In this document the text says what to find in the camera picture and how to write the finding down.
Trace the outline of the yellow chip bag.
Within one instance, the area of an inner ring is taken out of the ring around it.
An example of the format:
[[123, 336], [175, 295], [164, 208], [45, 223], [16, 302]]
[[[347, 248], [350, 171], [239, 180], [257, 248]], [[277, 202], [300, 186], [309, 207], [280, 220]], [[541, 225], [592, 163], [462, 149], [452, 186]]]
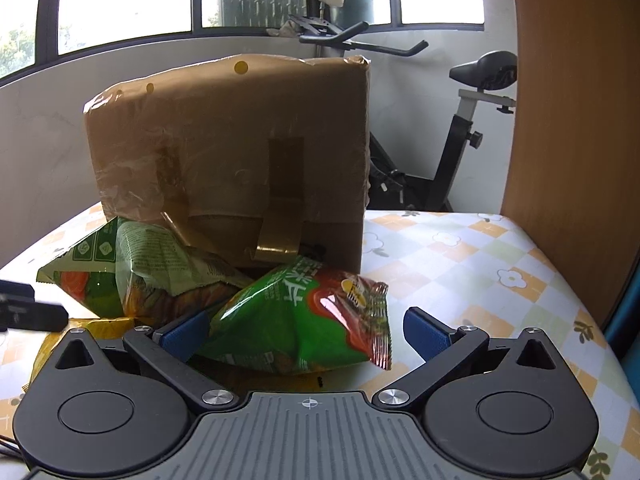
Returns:
[[134, 326], [136, 326], [136, 319], [126, 316], [124, 318], [72, 318], [61, 333], [50, 333], [44, 337], [23, 391], [28, 391], [52, 356], [62, 356], [66, 346], [76, 340], [82, 341], [81, 335], [90, 335], [94, 341], [115, 340], [128, 330], [132, 330]]

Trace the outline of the light green snack bag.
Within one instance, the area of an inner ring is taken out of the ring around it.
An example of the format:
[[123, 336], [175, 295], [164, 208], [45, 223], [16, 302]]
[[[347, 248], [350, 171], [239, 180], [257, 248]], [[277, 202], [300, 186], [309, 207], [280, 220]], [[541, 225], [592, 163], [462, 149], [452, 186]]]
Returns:
[[252, 280], [221, 258], [183, 244], [171, 230], [114, 218], [42, 266], [55, 284], [100, 318], [160, 327], [217, 307]]

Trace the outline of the green red chip bag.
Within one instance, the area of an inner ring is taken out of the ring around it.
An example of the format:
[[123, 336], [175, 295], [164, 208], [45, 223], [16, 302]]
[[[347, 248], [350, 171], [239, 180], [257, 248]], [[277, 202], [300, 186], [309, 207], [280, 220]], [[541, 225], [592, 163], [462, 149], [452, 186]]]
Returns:
[[392, 368], [388, 287], [298, 256], [240, 290], [209, 322], [204, 358], [279, 375], [370, 362]]

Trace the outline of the floral patterned bed sheet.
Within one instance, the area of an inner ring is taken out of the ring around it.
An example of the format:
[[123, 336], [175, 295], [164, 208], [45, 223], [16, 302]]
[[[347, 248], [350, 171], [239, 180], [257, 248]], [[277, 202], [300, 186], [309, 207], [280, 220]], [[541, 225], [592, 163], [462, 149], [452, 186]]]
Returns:
[[590, 479], [639, 474], [639, 404], [596, 321], [527, 234], [498, 214], [371, 211], [364, 222], [361, 271], [388, 287], [393, 366], [360, 364], [318, 378], [292, 379], [296, 391], [372, 393], [419, 366], [402, 338], [405, 310], [418, 307], [457, 327], [494, 337], [544, 330], [596, 409], [600, 432]]

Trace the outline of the black exercise bike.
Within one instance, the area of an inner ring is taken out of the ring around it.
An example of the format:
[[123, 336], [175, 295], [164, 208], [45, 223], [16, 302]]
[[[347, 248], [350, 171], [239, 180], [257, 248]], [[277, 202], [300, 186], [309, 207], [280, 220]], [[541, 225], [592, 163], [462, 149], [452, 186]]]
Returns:
[[326, 56], [367, 55], [371, 75], [370, 208], [498, 212], [512, 141], [518, 58], [456, 48], [456, 32], [410, 44], [291, 16]]

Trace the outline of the brown cardboard box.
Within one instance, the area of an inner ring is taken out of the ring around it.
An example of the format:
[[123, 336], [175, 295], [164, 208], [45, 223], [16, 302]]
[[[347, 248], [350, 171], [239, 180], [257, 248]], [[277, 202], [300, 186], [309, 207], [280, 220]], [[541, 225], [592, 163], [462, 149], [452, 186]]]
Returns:
[[369, 67], [241, 54], [114, 84], [84, 108], [104, 214], [237, 268], [305, 256], [358, 272]]

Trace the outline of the wooden headboard panel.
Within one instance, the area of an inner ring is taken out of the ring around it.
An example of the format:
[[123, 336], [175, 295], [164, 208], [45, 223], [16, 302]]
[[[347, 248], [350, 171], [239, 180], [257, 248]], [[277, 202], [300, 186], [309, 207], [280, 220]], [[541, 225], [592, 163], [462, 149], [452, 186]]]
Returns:
[[639, 255], [639, 0], [515, 0], [503, 212], [599, 324]]

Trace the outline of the black window frame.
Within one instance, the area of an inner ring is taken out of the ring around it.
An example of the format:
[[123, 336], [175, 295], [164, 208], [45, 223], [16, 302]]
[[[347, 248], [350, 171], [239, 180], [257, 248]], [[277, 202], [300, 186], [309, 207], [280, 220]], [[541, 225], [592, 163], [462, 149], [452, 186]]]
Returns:
[[484, 0], [1, 0], [1, 79], [14, 81], [72, 58], [138, 44], [265, 36], [291, 16], [321, 18], [370, 32], [480, 30]]

